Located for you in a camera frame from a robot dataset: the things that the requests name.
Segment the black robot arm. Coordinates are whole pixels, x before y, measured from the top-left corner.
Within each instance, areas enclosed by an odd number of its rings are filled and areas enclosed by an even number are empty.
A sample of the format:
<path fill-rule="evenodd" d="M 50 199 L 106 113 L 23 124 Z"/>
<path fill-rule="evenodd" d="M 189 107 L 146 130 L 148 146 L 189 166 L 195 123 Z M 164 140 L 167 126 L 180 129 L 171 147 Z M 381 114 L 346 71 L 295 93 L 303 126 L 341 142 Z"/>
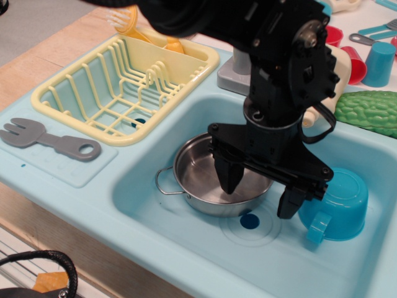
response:
<path fill-rule="evenodd" d="M 277 215 L 290 219 L 305 201 L 322 199 L 332 170 L 307 145 L 324 138 L 302 131 L 307 108 L 331 127 L 325 105 L 335 96 L 336 59 L 326 46 L 329 17 L 316 1 L 136 1 L 157 32 L 196 33 L 247 53 L 251 61 L 244 125 L 211 124 L 211 151 L 221 188 L 232 193 L 245 169 L 282 183 Z"/>

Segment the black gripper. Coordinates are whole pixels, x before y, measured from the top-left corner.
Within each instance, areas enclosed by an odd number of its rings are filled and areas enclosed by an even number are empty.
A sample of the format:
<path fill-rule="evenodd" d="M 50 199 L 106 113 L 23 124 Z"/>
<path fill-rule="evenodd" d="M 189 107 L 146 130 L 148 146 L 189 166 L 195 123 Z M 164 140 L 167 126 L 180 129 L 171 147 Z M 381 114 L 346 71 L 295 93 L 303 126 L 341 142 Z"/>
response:
<path fill-rule="evenodd" d="M 321 200 L 333 177 L 333 171 L 307 149 L 334 130 L 334 117 L 326 115 L 329 128 L 307 136 L 302 129 L 302 116 L 271 127 L 259 112 L 246 115 L 246 124 L 213 123 L 208 126 L 212 138 L 210 151 L 220 186 L 234 193 L 244 169 L 266 176 L 285 185 L 279 200 L 277 216 L 291 219 L 304 200 Z"/>

